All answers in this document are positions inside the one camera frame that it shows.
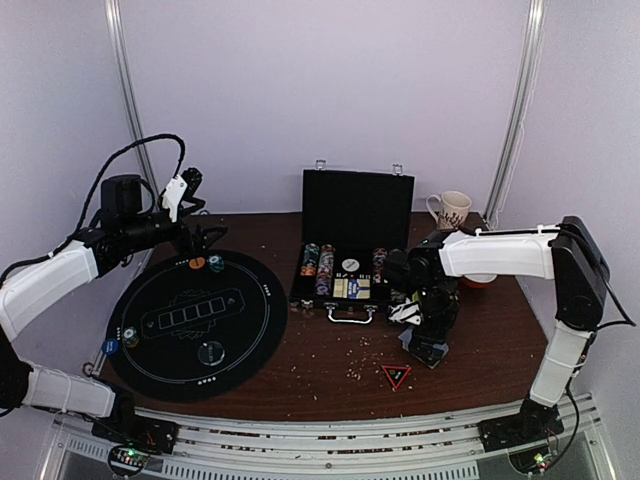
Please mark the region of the orange round button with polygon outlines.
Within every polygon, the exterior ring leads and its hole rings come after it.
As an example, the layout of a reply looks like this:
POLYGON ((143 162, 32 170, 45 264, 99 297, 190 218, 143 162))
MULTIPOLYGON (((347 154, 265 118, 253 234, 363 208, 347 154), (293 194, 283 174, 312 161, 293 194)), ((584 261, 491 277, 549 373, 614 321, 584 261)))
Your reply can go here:
POLYGON ((194 270, 203 268, 206 265, 206 260, 203 257, 197 257, 189 261, 189 267, 194 270))

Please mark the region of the grey card deck box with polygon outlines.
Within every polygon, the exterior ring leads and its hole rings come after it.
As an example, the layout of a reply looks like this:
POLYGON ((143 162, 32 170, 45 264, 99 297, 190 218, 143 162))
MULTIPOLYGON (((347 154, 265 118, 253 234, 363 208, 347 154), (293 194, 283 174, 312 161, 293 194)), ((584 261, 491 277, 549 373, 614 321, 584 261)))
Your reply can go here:
POLYGON ((420 335, 414 327, 405 329, 398 339, 405 351, 430 369, 436 368, 449 352, 445 342, 420 335))

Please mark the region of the black poker chip case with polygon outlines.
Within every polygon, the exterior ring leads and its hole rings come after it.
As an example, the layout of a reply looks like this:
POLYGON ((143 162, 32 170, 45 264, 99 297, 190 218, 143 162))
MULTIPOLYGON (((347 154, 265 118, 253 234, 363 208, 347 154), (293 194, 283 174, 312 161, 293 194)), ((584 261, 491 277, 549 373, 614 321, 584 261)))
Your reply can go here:
POLYGON ((396 165, 392 173, 330 170, 318 160, 302 173, 302 231, 298 261, 290 290, 290 305, 297 310, 322 311, 334 324, 367 325, 383 312, 391 293, 382 281, 372 282, 372 254, 389 253, 408 244, 415 179, 396 165), (315 277, 300 275, 304 247, 325 244, 335 248, 328 296, 315 294, 315 277), (360 269, 346 273, 341 263, 355 258, 360 269), (371 297, 334 298, 336 278, 369 279, 371 297))

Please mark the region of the clear black round button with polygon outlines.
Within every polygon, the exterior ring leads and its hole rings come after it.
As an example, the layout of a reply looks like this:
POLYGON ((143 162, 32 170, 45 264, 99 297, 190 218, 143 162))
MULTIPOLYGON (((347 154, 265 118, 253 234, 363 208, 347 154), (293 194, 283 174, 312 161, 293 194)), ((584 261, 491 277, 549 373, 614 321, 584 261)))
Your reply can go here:
POLYGON ((203 342, 197 351, 197 358, 201 364, 209 367, 219 365, 225 358, 224 346, 218 341, 203 342))

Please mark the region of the blue small blind button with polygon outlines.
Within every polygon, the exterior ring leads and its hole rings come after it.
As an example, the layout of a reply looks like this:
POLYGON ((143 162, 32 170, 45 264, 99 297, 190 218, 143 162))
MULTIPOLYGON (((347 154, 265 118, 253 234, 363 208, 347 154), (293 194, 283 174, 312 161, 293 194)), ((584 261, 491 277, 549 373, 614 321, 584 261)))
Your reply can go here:
POLYGON ((106 339, 101 345, 101 352, 105 356, 116 354, 120 349, 120 342, 115 338, 106 339))

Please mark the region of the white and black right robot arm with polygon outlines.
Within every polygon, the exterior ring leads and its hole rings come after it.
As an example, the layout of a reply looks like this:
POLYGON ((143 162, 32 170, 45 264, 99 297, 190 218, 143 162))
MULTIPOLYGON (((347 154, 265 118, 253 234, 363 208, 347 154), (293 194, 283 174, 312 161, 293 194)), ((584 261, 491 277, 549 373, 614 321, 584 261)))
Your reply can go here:
POLYGON ((388 318, 408 326, 405 349, 430 368, 446 355, 446 337, 460 310, 462 279, 489 284, 501 276, 535 278, 555 290, 555 326, 534 380, 517 413, 484 420, 485 451, 509 449, 560 433, 558 403, 586 362, 617 298, 610 268, 583 220, 566 216, 554 225, 520 230, 454 229, 430 234, 409 251, 386 257, 382 281, 404 299, 388 318))

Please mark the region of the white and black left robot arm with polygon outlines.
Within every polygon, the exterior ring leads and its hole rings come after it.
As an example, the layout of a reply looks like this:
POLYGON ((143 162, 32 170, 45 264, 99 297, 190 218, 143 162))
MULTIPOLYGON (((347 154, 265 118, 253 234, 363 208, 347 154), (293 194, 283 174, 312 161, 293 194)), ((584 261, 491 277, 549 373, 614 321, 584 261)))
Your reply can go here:
POLYGON ((40 314, 78 287, 127 264, 136 253, 170 242, 187 255, 200 256, 227 230, 189 228, 185 220, 205 205, 196 192, 202 182, 195 168, 176 167, 161 193, 142 193, 150 183, 136 174, 106 178, 101 169, 89 192, 100 194, 94 216, 83 204, 74 230, 51 252, 9 265, 1 274, 1 413, 29 406, 73 413, 92 423, 95 436, 145 453, 170 453, 177 426, 135 412, 132 394, 110 382, 70 375, 21 359, 13 342, 40 314))

